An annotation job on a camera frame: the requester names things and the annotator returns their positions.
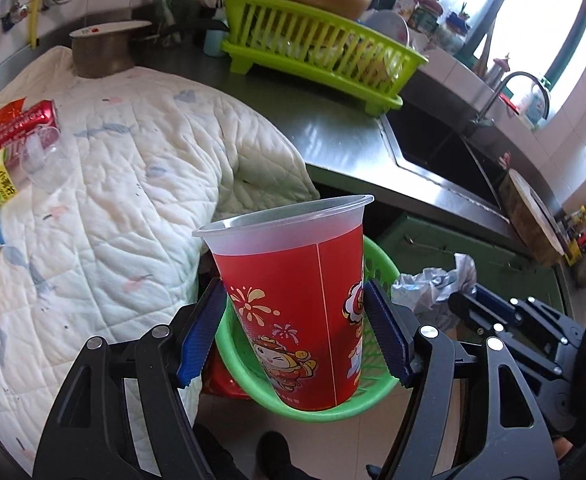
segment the white quilted blanket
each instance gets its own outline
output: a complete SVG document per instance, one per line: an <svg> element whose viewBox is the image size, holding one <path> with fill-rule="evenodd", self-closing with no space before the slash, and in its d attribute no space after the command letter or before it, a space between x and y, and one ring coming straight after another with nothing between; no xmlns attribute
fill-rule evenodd
<svg viewBox="0 0 586 480"><path fill-rule="evenodd" d="M0 93L0 107L24 96L25 107L55 100L72 160L55 194L31 186L0 211L0 440L30 473L84 342L136 339L196 299L193 229L317 192L272 124L178 76L81 79L58 47ZM190 420L200 388L183 393ZM156 472L139 406L130 410L140 464Z"/></svg>

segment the black shoe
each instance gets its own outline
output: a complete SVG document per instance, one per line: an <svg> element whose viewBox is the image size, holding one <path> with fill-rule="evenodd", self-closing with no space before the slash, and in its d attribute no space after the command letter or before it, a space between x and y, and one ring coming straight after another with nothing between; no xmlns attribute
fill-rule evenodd
<svg viewBox="0 0 586 480"><path fill-rule="evenodd" d="M248 480L233 461L233 456L222 447L217 438L201 424L193 425L199 448L218 480Z"/></svg>
<svg viewBox="0 0 586 480"><path fill-rule="evenodd" d="M269 480L273 480L283 467L291 465L289 444L284 436L276 431L269 431L262 435L257 444L255 456L262 473Z"/></svg>

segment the translucent plastic cup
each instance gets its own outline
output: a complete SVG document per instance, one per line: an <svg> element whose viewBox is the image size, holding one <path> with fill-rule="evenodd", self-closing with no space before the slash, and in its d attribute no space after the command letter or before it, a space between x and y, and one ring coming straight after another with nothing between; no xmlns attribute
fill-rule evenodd
<svg viewBox="0 0 586 480"><path fill-rule="evenodd" d="M250 213L193 232L211 248L244 333L279 398L333 408L357 389L362 215L371 195Z"/></svg>

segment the clear plastic cup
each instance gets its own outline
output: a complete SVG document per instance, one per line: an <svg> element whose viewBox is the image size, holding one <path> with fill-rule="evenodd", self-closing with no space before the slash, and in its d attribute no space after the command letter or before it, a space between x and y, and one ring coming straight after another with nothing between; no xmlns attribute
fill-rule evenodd
<svg viewBox="0 0 586 480"><path fill-rule="evenodd" d="M62 187L71 174L66 140L53 126L39 128L26 137L19 157L20 170L28 182L51 194Z"/></svg>
<svg viewBox="0 0 586 480"><path fill-rule="evenodd" d="M250 213L193 232L211 248L233 306L279 398L327 410L357 389L362 215L371 195Z"/></svg>

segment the stainless steel pot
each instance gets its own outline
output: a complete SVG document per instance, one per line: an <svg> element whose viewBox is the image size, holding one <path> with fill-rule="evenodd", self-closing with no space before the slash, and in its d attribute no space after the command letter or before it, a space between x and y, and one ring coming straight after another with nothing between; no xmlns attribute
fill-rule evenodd
<svg viewBox="0 0 586 480"><path fill-rule="evenodd" d="M135 62L128 50L130 35L149 25L151 22L102 23L72 32L77 75L99 79L133 68Z"/></svg>

